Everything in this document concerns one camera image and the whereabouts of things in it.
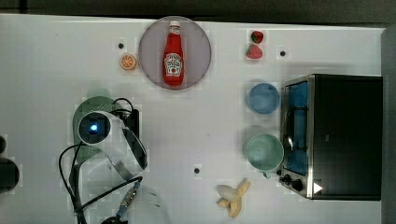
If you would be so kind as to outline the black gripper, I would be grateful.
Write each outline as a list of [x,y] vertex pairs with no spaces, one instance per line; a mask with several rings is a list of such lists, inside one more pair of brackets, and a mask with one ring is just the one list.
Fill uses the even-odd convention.
[[140,136],[140,118],[139,111],[137,109],[133,109],[131,112],[127,111],[126,109],[122,109],[121,111],[117,112],[117,116],[137,137]]

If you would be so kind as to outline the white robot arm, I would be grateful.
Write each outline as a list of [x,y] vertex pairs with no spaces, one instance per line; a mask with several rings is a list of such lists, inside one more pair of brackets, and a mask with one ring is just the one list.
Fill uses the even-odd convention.
[[143,184],[147,151],[119,117],[92,111],[78,122],[77,135],[80,150],[97,151],[69,177],[78,224],[171,224],[159,194]]

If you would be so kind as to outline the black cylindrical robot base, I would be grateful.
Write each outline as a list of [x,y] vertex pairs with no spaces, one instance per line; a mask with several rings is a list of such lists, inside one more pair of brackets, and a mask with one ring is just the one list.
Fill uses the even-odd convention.
[[18,165],[7,156],[7,139],[0,136],[0,193],[4,194],[14,190],[20,181]]

